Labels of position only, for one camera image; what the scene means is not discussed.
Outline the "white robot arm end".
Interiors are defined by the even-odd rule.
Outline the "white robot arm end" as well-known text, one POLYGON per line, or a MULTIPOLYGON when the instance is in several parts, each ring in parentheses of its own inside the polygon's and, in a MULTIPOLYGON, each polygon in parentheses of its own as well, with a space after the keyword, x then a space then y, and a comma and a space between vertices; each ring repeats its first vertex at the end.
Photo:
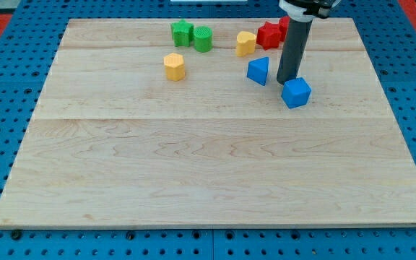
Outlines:
POLYGON ((341 0, 279 0, 279 8, 296 22, 326 19, 341 0))

